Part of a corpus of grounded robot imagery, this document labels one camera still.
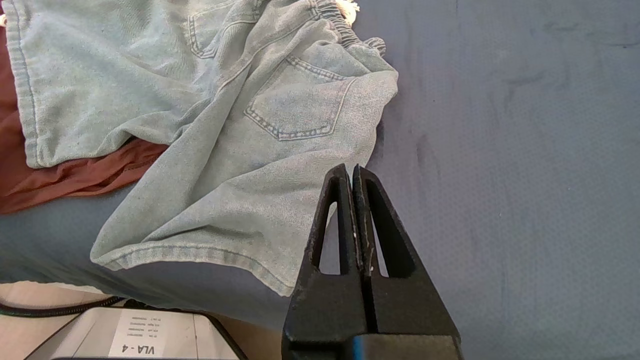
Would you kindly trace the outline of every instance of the rust-colored cloth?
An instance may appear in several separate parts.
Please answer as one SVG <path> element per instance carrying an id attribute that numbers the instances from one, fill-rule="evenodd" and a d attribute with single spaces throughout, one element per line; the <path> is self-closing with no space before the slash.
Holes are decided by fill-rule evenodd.
<path id="1" fill-rule="evenodd" d="M 51 168 L 29 168 L 6 33 L 0 28 L 0 214 L 58 197 L 92 196 L 116 190 L 137 181 L 166 148 L 134 138 L 101 158 L 71 160 Z"/>

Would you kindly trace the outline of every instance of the pocket stitching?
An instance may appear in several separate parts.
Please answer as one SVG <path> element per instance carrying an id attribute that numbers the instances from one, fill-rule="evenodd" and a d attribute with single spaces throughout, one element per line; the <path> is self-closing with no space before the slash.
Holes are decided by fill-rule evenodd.
<path id="1" fill-rule="evenodd" d="M 309 71 L 315 75 L 321 76 L 325 79 L 329 79 L 329 80 L 335 80 L 335 81 L 344 81 L 346 79 L 349 79 L 346 76 L 342 76 L 339 74 L 336 74 L 334 72 L 331 72 L 329 70 L 324 70 L 321 69 L 319 67 L 313 66 L 299 58 L 296 58 L 295 56 L 288 56 L 285 58 L 285 61 L 289 64 L 291 64 L 293 67 L 299 68 L 299 69 L 303 69 L 306 71 Z M 338 106 L 338 110 L 336 111 L 335 114 L 335 118 L 332 121 L 329 121 L 329 123 L 327 123 L 327 125 L 321 126 L 321 127 L 317 127 L 315 129 L 311 129 L 311 130 L 305 130 L 305 131 L 292 131 L 290 133 L 284 133 L 284 132 L 280 132 L 278 131 L 278 128 L 270 123 L 269 121 L 267 121 L 265 118 L 263 118 L 262 116 L 260 116 L 260 114 L 258 114 L 256 112 L 256 109 L 254 108 L 254 104 L 255 104 L 255 98 L 258 97 L 260 94 L 263 94 L 266 89 L 271 86 L 271 84 L 273 84 L 273 82 L 275 81 L 277 75 L 280 73 L 279 68 L 280 66 L 282 66 L 284 63 L 281 63 L 276 70 L 274 71 L 274 73 L 272 75 L 270 75 L 269 79 L 267 79 L 267 81 L 260 87 L 260 89 L 258 90 L 258 92 L 256 93 L 256 95 L 254 96 L 254 98 L 249 102 L 249 105 L 246 107 L 246 109 L 244 110 L 244 114 L 246 116 L 248 116 L 249 118 L 251 118 L 258 126 L 260 126 L 261 128 L 263 128 L 265 131 L 267 131 L 271 136 L 273 136 L 274 138 L 276 138 L 278 141 L 286 141 L 286 140 L 301 140 L 301 139 L 307 139 L 307 138 L 315 138 L 315 137 L 319 137 L 319 136 L 324 136 L 324 135 L 329 135 L 331 133 L 333 133 L 333 130 L 335 129 L 335 125 L 337 123 L 338 117 L 340 116 L 340 112 L 342 112 L 342 107 L 344 105 L 344 100 L 346 98 L 347 92 L 349 91 L 349 88 L 351 88 L 351 85 L 354 83 L 354 81 L 357 78 L 354 78 L 352 81 L 350 81 L 344 89 L 344 93 L 342 94 L 342 99 L 340 100 L 340 105 Z"/>
<path id="2" fill-rule="evenodd" d="M 198 37 L 196 35 L 196 16 L 202 15 L 205 12 L 209 12 L 209 11 L 213 11 L 213 10 L 219 10 L 222 8 L 226 8 L 228 6 L 231 6 L 234 4 L 236 0 L 227 0 L 224 1 L 220 4 L 217 5 L 213 5 L 211 7 L 205 8 L 203 10 L 200 10 L 199 12 L 193 14 L 193 15 L 189 15 L 188 17 L 188 22 L 189 22 L 189 40 L 191 41 L 191 52 L 196 55 L 199 58 L 210 58 L 211 56 L 214 56 L 217 52 L 217 49 L 212 49 L 211 51 L 209 51 L 208 53 L 206 53 L 203 49 L 200 48 L 200 46 L 198 45 Z M 237 24 L 238 22 L 233 22 L 231 24 L 229 24 L 227 27 L 225 27 L 224 29 L 222 29 L 221 31 L 219 31 L 215 38 L 218 37 L 218 34 L 223 33 L 227 28 L 229 28 L 231 25 Z"/>

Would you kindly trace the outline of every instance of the wooden floor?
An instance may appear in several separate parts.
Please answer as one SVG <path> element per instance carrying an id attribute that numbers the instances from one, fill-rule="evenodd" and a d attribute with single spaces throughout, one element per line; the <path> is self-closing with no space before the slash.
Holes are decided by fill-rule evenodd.
<path id="1" fill-rule="evenodd" d="M 67 306 L 105 297 L 105 295 L 32 282 L 0 284 L 0 302 L 21 307 Z M 0 315 L 0 358 L 2 360 L 23 360 L 73 316 L 27 319 Z M 249 360 L 280 360 L 279 332 L 238 320 L 217 317 L 249 357 Z"/>

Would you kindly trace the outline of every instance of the back pocket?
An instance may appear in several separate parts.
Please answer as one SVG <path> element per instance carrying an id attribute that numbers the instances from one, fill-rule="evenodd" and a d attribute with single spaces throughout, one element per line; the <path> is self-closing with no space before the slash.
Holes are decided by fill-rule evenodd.
<path id="1" fill-rule="evenodd" d="M 244 114 L 280 141 L 326 136 L 333 133 L 355 79 L 290 56 L 260 88 Z"/>
<path id="2" fill-rule="evenodd" d="M 237 0 L 226 0 L 189 16 L 189 38 L 191 52 L 199 58 L 212 58 L 218 51 L 220 37 L 230 26 L 256 22 L 253 10 L 248 11 L 237 4 Z"/>

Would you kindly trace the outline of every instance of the white label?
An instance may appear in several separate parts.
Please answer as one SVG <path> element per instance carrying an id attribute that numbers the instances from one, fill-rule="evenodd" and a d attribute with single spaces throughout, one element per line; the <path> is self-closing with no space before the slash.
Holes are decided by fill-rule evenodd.
<path id="1" fill-rule="evenodd" d="M 108 357 L 162 357 L 171 313 L 123 309 Z"/>

